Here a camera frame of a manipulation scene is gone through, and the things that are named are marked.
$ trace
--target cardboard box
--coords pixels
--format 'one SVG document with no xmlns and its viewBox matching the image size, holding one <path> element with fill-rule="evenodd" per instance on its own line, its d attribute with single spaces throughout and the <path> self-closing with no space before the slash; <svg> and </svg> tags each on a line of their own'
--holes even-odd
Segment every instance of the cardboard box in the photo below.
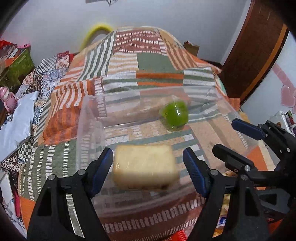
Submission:
<svg viewBox="0 0 296 241">
<path fill-rule="evenodd" d="M 24 78 L 35 68 L 28 49 L 25 49 L 0 75 L 0 86 L 10 91 L 19 87 Z"/>
<path fill-rule="evenodd" d="M 183 44 L 183 46 L 189 53 L 191 53 L 194 56 L 197 56 L 198 50 L 200 48 L 198 45 L 189 44 L 189 43 L 185 42 Z"/>
</svg>

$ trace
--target yellow cable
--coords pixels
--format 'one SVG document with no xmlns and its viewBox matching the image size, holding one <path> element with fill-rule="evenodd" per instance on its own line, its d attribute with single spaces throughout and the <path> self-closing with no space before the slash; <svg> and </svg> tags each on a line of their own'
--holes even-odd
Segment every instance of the yellow cable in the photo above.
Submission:
<svg viewBox="0 0 296 241">
<path fill-rule="evenodd" d="M 105 30 L 110 33 L 111 31 L 113 31 L 113 28 L 105 23 L 99 23 L 93 26 L 86 34 L 86 37 L 84 38 L 82 45 L 80 46 L 80 51 L 87 47 L 87 44 L 89 43 L 91 37 L 99 30 Z"/>
</svg>

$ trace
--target blue gripper pad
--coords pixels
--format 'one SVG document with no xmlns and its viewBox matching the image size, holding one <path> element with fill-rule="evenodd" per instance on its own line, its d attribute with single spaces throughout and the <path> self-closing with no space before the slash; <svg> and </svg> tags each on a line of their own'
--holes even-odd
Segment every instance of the blue gripper pad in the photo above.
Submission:
<svg viewBox="0 0 296 241">
<path fill-rule="evenodd" d="M 101 191 L 105 178 L 113 163 L 113 152 L 105 148 L 99 158 L 92 161 L 86 169 L 88 175 L 88 190 L 90 197 L 94 197 Z"/>
<path fill-rule="evenodd" d="M 239 131 L 257 141 L 265 138 L 265 134 L 260 127 L 247 123 L 241 119 L 234 119 L 231 126 L 234 130 Z"/>
<path fill-rule="evenodd" d="M 208 172 L 210 168 L 203 160 L 199 160 L 193 150 L 187 147 L 183 151 L 183 162 L 190 175 L 191 181 L 195 187 L 196 192 L 207 198 L 210 192 L 210 176 Z"/>
</svg>

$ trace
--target green object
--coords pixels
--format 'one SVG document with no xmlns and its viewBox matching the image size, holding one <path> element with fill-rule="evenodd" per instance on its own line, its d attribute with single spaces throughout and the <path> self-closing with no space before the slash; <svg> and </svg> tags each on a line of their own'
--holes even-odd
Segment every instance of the green object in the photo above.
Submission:
<svg viewBox="0 0 296 241">
<path fill-rule="evenodd" d="M 174 101 L 160 110 L 160 115 L 171 128 L 178 128 L 188 122 L 188 108 L 184 101 Z"/>
<path fill-rule="evenodd" d="M 28 49 L 25 49 L 0 76 L 0 86 L 13 91 L 22 84 L 24 78 L 35 68 Z"/>
</svg>

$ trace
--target green plastic ball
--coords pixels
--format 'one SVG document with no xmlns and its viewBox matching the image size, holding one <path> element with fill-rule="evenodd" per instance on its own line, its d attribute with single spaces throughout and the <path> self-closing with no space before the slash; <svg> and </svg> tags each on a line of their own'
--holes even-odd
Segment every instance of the green plastic ball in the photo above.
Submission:
<svg viewBox="0 0 296 241">
<path fill-rule="evenodd" d="M 179 128 L 188 122 L 188 108 L 184 101 L 174 101 L 160 110 L 160 115 L 171 128 Z"/>
</svg>

